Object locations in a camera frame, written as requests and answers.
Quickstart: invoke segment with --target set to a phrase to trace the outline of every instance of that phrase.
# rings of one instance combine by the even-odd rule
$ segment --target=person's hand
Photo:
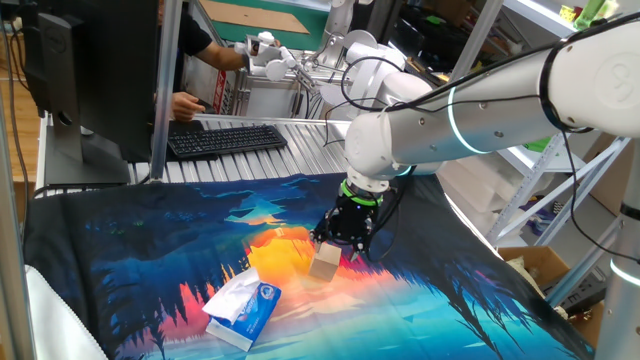
[[[174,93],[171,98],[171,112],[178,121],[191,121],[197,112],[204,112],[205,108],[198,105],[199,99],[186,92]]]

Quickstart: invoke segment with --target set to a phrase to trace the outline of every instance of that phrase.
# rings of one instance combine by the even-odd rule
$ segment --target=tissue box
[[[211,316],[207,332],[244,351],[249,351],[269,321],[280,294],[281,290],[277,287],[260,283],[235,322]]]

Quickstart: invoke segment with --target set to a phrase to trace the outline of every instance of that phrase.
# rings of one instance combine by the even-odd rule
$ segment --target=cardboard box
[[[469,14],[475,0],[432,0],[425,2],[425,8],[433,10],[449,24],[460,27]]]
[[[584,161],[589,162],[603,152],[615,139],[615,136],[602,134],[591,149],[584,156]],[[598,183],[591,190],[591,196],[598,200],[612,214],[620,215],[620,205],[627,190],[629,175],[631,174],[631,162],[633,160],[634,142],[618,155],[618,158],[611,164],[611,167],[600,178]]]
[[[524,267],[532,274],[538,286],[543,286],[565,276],[571,268],[548,246],[500,248],[498,254],[504,261],[524,256]]]
[[[548,246],[500,248],[498,254],[504,261],[524,256],[524,267],[540,286],[549,284],[565,276],[571,270],[567,264]],[[572,325],[594,347],[598,347],[598,335],[604,313],[604,302],[593,306],[588,320],[571,321]]]

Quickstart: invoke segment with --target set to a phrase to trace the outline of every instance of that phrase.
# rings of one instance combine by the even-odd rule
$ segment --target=black keyboard
[[[179,158],[284,147],[287,140],[272,125],[199,130],[169,134],[169,146]]]

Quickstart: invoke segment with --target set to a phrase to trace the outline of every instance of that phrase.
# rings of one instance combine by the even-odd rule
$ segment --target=cable
[[[398,65],[396,65],[395,63],[393,63],[392,61],[389,61],[389,60],[387,60],[387,59],[385,59],[385,58],[381,58],[381,57],[378,57],[378,56],[365,56],[365,57],[363,57],[363,58],[360,58],[360,59],[358,59],[358,60],[356,60],[356,61],[352,62],[352,63],[347,67],[347,69],[344,71],[344,73],[342,74],[342,80],[340,80],[340,91],[342,91],[342,96],[344,96],[344,98],[345,98],[345,99],[347,99],[347,102],[348,102],[351,106],[353,106],[353,107],[355,107],[355,108],[357,108],[357,109],[360,109],[360,110],[367,110],[367,111],[381,111],[381,110],[382,110],[382,108],[380,108],[380,109],[375,108],[376,110],[371,110],[371,109],[373,109],[373,108],[371,108],[371,107],[369,107],[369,106],[362,106],[362,105],[360,105],[360,104],[356,103],[356,100],[352,100],[352,99],[349,97],[349,95],[347,95],[347,90],[346,90],[346,89],[345,89],[345,87],[344,87],[344,83],[347,81],[347,75],[349,74],[349,71],[351,71],[351,69],[353,69],[353,67],[354,67],[356,64],[358,64],[358,63],[360,63],[360,62],[363,62],[363,61],[366,61],[366,60],[377,60],[377,61],[386,62],[387,64],[390,64],[390,65],[392,65],[393,67],[395,67],[396,69],[398,69],[398,71],[402,72],[402,69],[401,69]]]
[[[16,122],[16,107],[15,107],[15,94],[13,89],[13,71],[11,66],[11,54],[9,51],[9,40],[7,38],[7,29],[2,24],[2,41],[4,42],[4,51],[7,58],[7,70],[9,74],[9,108],[11,113],[11,127],[13,128],[13,140],[16,144],[16,153],[18,155],[18,161],[20,162],[20,169],[22,170],[22,178],[24,179],[24,218],[23,222],[27,221],[27,214],[29,211],[29,175],[27,174],[27,166],[24,163],[24,157],[22,156],[22,149],[20,148],[20,137],[18,136],[18,124]],[[21,239],[24,243],[24,231],[25,227],[22,227]]]
[[[382,261],[382,259],[384,259],[387,255],[389,255],[389,253],[391,252],[391,249],[393,249],[393,246],[396,244],[396,236],[400,228],[400,202],[402,202],[402,198],[404,197],[404,194],[407,191],[409,179],[411,178],[411,175],[413,175],[413,173],[416,171],[416,168],[417,166],[414,165],[409,169],[409,173],[407,173],[406,180],[404,181],[404,184],[402,185],[402,187],[399,187],[398,193],[396,195],[396,198],[393,204],[389,205],[389,208],[385,213],[385,215],[381,216],[381,220],[378,221],[376,226],[373,228],[373,230],[371,231],[371,234],[369,235],[364,245],[364,253],[367,257],[367,260],[369,260],[370,262]],[[382,230],[382,228],[387,224],[387,222],[389,222],[389,220],[391,219],[394,213],[397,214],[396,216],[397,216],[398,222],[396,224],[396,231],[394,232],[393,238],[391,239],[391,244],[389,245],[389,248],[378,259],[372,260],[370,249],[371,249],[371,243],[373,242],[373,238],[378,233],[378,231]]]
[[[310,112],[311,112],[311,109],[309,108],[309,105],[311,104],[311,100],[309,99],[309,90],[307,90],[307,89],[305,88],[305,89],[304,89],[304,91],[306,91],[306,92],[307,92],[307,96],[306,96],[306,98],[307,98],[307,112],[306,112],[306,114],[305,114],[305,117],[304,117],[304,118],[305,118],[305,119],[308,119],[308,118],[309,118],[309,115],[310,115]]]
[[[635,261],[638,265],[640,265],[640,258],[634,258],[633,256],[629,256],[629,255],[625,255],[613,250],[609,250],[606,247],[600,245],[597,241],[595,241],[591,236],[589,236],[584,230],[582,230],[582,228],[580,227],[580,225],[578,225],[578,221],[576,220],[576,216],[575,216],[575,207],[576,207],[576,197],[578,194],[578,175],[576,175],[576,167],[575,164],[573,163],[573,156],[571,156],[571,147],[569,146],[569,139],[567,138],[567,133],[566,132],[562,132],[562,137],[564,138],[564,145],[567,149],[567,155],[569,156],[569,164],[571,164],[571,172],[572,172],[572,176],[573,176],[573,197],[571,198],[571,221],[573,222],[573,225],[575,225],[576,229],[578,229],[578,232],[580,234],[582,234],[582,236],[584,236],[585,238],[587,238],[587,240],[591,241],[595,246],[597,246],[600,250],[611,254],[613,256],[618,256],[624,259],[629,259],[632,261]]]
[[[436,113],[442,111],[449,106],[460,105],[460,104],[478,104],[478,103],[490,103],[490,102],[501,102],[501,101],[514,101],[514,100],[522,100],[522,99],[532,99],[532,98],[540,98],[540,95],[522,95],[522,96],[514,96],[510,98],[497,98],[497,99],[483,99],[483,100],[460,100],[454,101],[451,104],[447,104],[441,106],[437,109],[430,110],[424,108],[415,108],[416,111],[426,112],[426,113]]]
[[[311,119],[315,119],[316,118],[316,114],[318,113],[318,110],[320,110],[320,104],[322,103],[322,95],[320,94],[316,94],[313,96],[312,98],[313,103],[311,104]]]
[[[16,43],[18,44],[18,59],[20,60],[18,62],[18,65],[20,66],[20,70],[22,70],[23,74],[26,74],[24,71],[24,62],[22,61],[22,45],[20,45],[20,40],[18,39],[18,32],[15,28],[15,26],[13,25],[13,21],[9,22],[11,24],[11,31],[13,32],[13,35],[11,35],[11,42],[13,42],[13,40],[16,40]],[[13,51],[13,47],[11,47],[11,55],[13,57],[13,62],[16,62],[15,59],[15,52]],[[18,74],[18,81],[20,81],[20,85],[22,85],[22,87],[24,87],[27,91],[29,91],[29,87],[27,85],[24,84],[24,82],[22,82],[22,78],[20,77],[20,71],[16,71],[16,73]]]
[[[374,100],[374,101],[378,101],[378,102],[384,104],[385,106],[387,105],[384,102],[382,102],[382,101],[380,101],[380,100],[378,100],[377,98],[374,98],[374,97],[355,99],[355,100],[352,100],[352,101],[365,101],[365,100]],[[344,101],[344,102],[332,107],[331,109],[327,110],[326,113],[324,113],[325,136],[324,136],[324,145],[322,145],[322,147],[326,147],[327,145],[333,144],[335,142],[344,141],[344,140],[335,140],[335,141],[329,142],[329,113],[332,112],[333,110],[339,108],[340,106],[346,105],[347,103],[349,103],[349,100]]]
[[[400,220],[400,216],[401,216],[400,204],[398,204],[398,209],[396,210],[395,213],[396,213],[396,229],[393,232],[393,237],[391,238],[391,244],[389,244],[389,247],[387,248],[387,250],[375,260],[371,259],[371,244],[369,244],[369,246],[366,246],[364,250],[364,254],[367,257],[367,260],[369,260],[369,262],[376,263],[376,262],[382,261],[384,258],[387,257],[387,255],[389,255],[389,253],[393,249],[393,246],[396,244],[396,237],[398,236],[398,230],[400,230],[400,221],[401,221]]]
[[[9,40],[9,44],[11,45],[11,59],[13,60],[14,63],[18,63],[18,60],[16,59],[16,53],[13,51],[13,41],[16,40],[16,42],[18,43],[18,48],[20,48],[20,41],[17,40],[17,36],[16,33],[13,33],[13,35],[11,35],[11,40]],[[29,90],[29,87],[22,81],[22,77],[20,76],[20,71],[16,71],[16,76],[18,77],[18,81],[20,82],[20,85],[22,85],[23,88],[25,88],[27,91]]]

